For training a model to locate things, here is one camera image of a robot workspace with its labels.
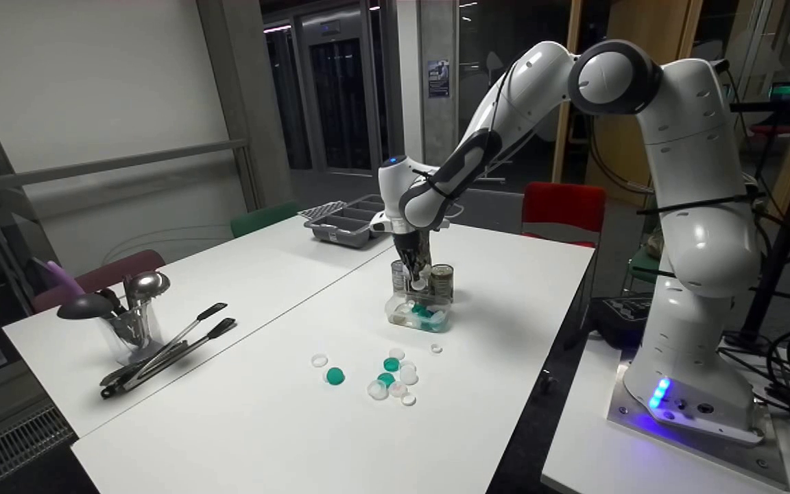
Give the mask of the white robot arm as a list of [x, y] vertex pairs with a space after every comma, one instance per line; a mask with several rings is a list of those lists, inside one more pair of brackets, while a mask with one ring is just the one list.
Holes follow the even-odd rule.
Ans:
[[427, 235], [441, 227], [445, 209], [559, 103], [637, 118], [650, 164], [663, 249], [625, 393], [658, 424], [759, 448], [752, 383], [720, 357], [731, 306], [757, 279], [759, 253], [728, 99], [702, 57], [658, 62], [625, 37], [584, 53], [540, 40], [489, 88], [445, 161], [384, 161], [381, 221], [407, 294], [427, 287]]

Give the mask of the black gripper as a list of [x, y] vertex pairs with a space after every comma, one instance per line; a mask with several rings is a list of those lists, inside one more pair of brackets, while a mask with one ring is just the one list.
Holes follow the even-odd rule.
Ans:
[[403, 269], [403, 291], [414, 291], [414, 286], [422, 291], [430, 282], [430, 243], [426, 231], [411, 234], [395, 234], [392, 235], [395, 249], [400, 254]]

